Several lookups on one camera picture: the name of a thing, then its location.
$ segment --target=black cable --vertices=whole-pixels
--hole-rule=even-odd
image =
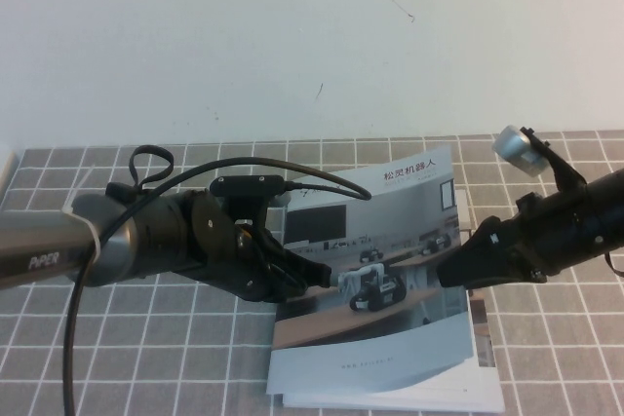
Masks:
[[[108,240],[121,228],[128,220],[130,220],[135,214],[145,208],[149,203],[156,200],[159,196],[167,192],[169,189],[176,187],[179,183],[184,182],[191,177],[203,174],[210,170],[218,170],[220,168],[227,168],[231,166],[267,166],[269,168],[280,168],[282,170],[293,170],[301,172],[303,174],[314,175],[329,182],[336,183],[343,187],[351,189],[352,192],[337,189],[335,187],[326,187],[323,185],[310,184],[306,187],[306,184],[301,184],[303,188],[314,188],[316,190],[326,190],[328,192],[334,192],[347,197],[352,197],[359,200],[370,200],[371,192],[363,187],[360,187],[353,182],[349,182],[342,177],[333,175],[321,170],[315,170],[306,166],[298,165],[296,163],[289,163],[286,161],[273,160],[270,158],[258,158],[258,157],[241,157],[241,158],[229,158],[226,160],[213,161],[205,163],[191,170],[187,170],[175,177],[172,177],[166,182],[156,187],[142,197],[138,202],[130,205],[126,210],[113,222],[104,232],[99,236],[100,248],[103,248]],[[89,260],[83,265],[78,273],[73,290],[71,291],[71,298],[69,299],[69,306],[67,308],[65,334],[63,339],[62,349],[62,393],[63,403],[65,408],[65,416],[74,416],[76,414],[74,406],[74,392],[73,392],[73,347],[74,347],[74,335],[76,333],[76,321],[78,318],[78,307],[80,305],[80,298],[82,297],[82,291],[86,284],[86,279],[91,273],[91,269],[95,260],[95,247],[89,250],[87,255]]]

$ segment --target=brochure cover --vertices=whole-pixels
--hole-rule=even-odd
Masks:
[[[288,394],[284,395],[284,405],[503,413],[505,402],[489,338],[485,300],[479,291],[468,293],[475,354],[463,363],[424,382],[392,392],[365,395]]]
[[[267,393],[363,396],[454,373],[443,386],[463,394],[460,364],[479,387],[466,291],[435,275],[460,242],[449,148],[337,174],[372,199],[292,195],[285,246],[331,265],[335,287],[278,307]]]

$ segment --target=robotic arm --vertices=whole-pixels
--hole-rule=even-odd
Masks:
[[[608,253],[624,246],[624,170],[588,184],[525,128],[505,129],[494,150],[531,175],[550,165],[559,192],[546,198],[527,194],[517,201],[519,212],[513,218],[486,219],[468,243],[437,267],[441,285],[545,283],[548,276],[598,255],[605,255],[613,269]],[[170,166],[139,183],[134,157],[141,153],[163,157]],[[280,176],[232,176],[214,181],[210,191],[165,195],[190,177],[236,165],[296,170],[337,187],[304,185]],[[264,227],[269,204],[297,189],[371,198],[367,190],[335,175],[263,158],[207,163],[154,190],[143,189],[144,183],[169,176],[173,167],[171,153],[146,145],[130,161],[134,187],[110,183],[103,196],[78,197],[70,213],[0,214],[0,288],[59,275],[76,282],[63,350],[67,415],[74,414],[71,348],[83,286],[175,272],[248,301],[282,302],[311,285],[330,287],[335,277],[329,266],[285,250],[273,239]],[[237,224],[240,220],[251,223]]]
[[[549,165],[559,192],[530,193],[516,201],[518,214],[492,216],[471,239],[438,267],[444,287],[478,288],[505,283],[545,283],[599,255],[611,270],[609,253],[624,246],[624,170],[587,183],[531,129],[505,129],[493,149],[529,175]]]

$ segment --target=white wall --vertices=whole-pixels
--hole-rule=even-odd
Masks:
[[[0,0],[0,140],[624,128],[624,0],[395,1]]]

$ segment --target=gray grid mat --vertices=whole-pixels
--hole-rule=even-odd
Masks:
[[[588,180],[624,167],[624,131],[542,136]],[[490,214],[510,216],[513,202],[529,191],[555,191],[551,173],[529,179],[501,164],[490,150],[491,141],[492,135],[469,135],[169,149],[180,164],[179,173],[217,157],[249,155],[341,170],[451,145],[457,188],[468,189],[475,224]],[[2,209],[58,209],[91,165],[96,169],[82,193],[102,193],[109,180],[130,182],[131,152],[127,147],[28,150]],[[158,161],[151,158],[139,158],[137,165],[139,176],[158,171]],[[266,173],[242,168],[219,174],[251,171]],[[182,190],[203,188],[214,176],[191,179]],[[279,211],[271,212],[269,224],[280,236]],[[615,263],[624,263],[624,252],[618,253]],[[68,280],[56,279],[0,291],[0,414],[61,414],[62,312],[70,288]],[[486,293],[506,414],[623,414],[624,285],[602,260],[575,267],[549,284],[510,284]],[[291,410],[278,398],[267,397],[273,321],[270,305],[239,301],[175,275],[89,289],[75,351],[80,414],[415,414]]]

